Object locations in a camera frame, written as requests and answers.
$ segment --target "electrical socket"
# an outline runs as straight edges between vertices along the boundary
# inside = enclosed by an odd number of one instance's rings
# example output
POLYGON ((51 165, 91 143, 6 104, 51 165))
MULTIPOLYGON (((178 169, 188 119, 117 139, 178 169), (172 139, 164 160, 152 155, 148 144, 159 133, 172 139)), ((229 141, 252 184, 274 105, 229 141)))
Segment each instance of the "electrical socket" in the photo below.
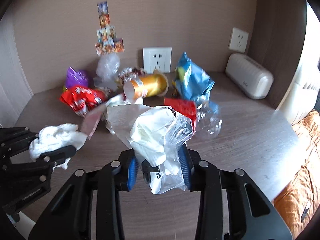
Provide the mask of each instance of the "electrical socket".
POLYGON ((233 28, 229 49, 244 53, 247 47, 249 33, 244 32, 238 28, 233 28))
POLYGON ((167 48, 143 48, 143 67, 147 73, 159 70, 160 72, 170 72, 171 47, 167 48))

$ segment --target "blue snack bag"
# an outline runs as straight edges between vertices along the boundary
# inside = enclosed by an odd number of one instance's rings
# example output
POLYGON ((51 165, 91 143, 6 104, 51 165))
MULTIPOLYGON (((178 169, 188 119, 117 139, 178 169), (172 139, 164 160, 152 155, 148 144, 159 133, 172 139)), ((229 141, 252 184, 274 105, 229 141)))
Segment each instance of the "blue snack bag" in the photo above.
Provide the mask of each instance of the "blue snack bag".
POLYGON ((176 67, 174 86, 183 99, 208 101, 214 81, 210 76, 184 52, 176 67))

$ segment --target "red wrapper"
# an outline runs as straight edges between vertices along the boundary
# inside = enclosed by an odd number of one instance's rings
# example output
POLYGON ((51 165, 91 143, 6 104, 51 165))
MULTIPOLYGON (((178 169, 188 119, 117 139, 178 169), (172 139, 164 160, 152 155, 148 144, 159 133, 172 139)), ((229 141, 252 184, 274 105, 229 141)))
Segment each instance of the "red wrapper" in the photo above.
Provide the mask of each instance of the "red wrapper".
POLYGON ((197 122, 197 108, 193 101, 177 99, 177 98, 164 98, 164 106, 171 106, 174 110, 189 117, 192 121, 193 132, 196 133, 197 122))
POLYGON ((102 91, 79 85, 63 92, 60 97, 60 101, 70 106, 76 114, 83 117, 87 112, 106 100, 107 97, 102 91))

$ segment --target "gray tabletop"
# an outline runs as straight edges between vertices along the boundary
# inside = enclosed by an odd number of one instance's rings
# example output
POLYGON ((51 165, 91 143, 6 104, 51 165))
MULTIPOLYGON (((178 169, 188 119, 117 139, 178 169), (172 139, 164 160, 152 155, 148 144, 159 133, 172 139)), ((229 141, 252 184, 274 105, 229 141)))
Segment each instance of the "gray tabletop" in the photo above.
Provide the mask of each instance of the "gray tabletop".
MULTIPOLYGON (((293 178, 304 155, 298 138, 282 114, 274 111, 265 100, 247 98, 223 73, 211 73, 216 84, 211 100, 221 107, 222 128, 217 138, 195 135, 188 148, 199 152, 202 159, 219 169, 244 169, 272 200, 293 178)), ((48 125, 81 124, 82 118, 58 98, 61 89, 49 90, 33 96, 22 112, 16 126, 28 126, 39 131, 48 125)), ((146 105, 162 105, 163 99, 146 98, 146 105)), ((24 210, 37 220, 45 206, 79 168, 86 171, 100 169, 118 158, 125 145, 111 135, 100 122, 91 140, 71 159, 67 170, 56 169, 52 174, 52 190, 24 210)), ((153 195, 141 172, 132 192, 121 192, 121 210, 126 239, 194 239, 198 217, 198 192, 170 190, 153 195)), ((92 212, 92 238, 95 239, 95 201, 92 212)), ((228 230, 228 216, 224 203, 224 231, 228 230)))

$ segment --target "crumpled bedding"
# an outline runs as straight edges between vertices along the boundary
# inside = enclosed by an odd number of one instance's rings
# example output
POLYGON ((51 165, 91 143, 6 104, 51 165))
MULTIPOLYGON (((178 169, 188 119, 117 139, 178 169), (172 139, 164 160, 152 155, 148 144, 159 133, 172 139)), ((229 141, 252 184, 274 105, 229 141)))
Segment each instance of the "crumpled bedding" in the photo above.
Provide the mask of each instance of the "crumpled bedding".
POLYGON ((293 239, 306 227, 320 204, 320 116, 315 110, 292 126, 303 149, 305 162, 293 180, 274 199, 274 206, 292 232, 293 239), (308 200, 311 207, 305 219, 301 216, 308 200))

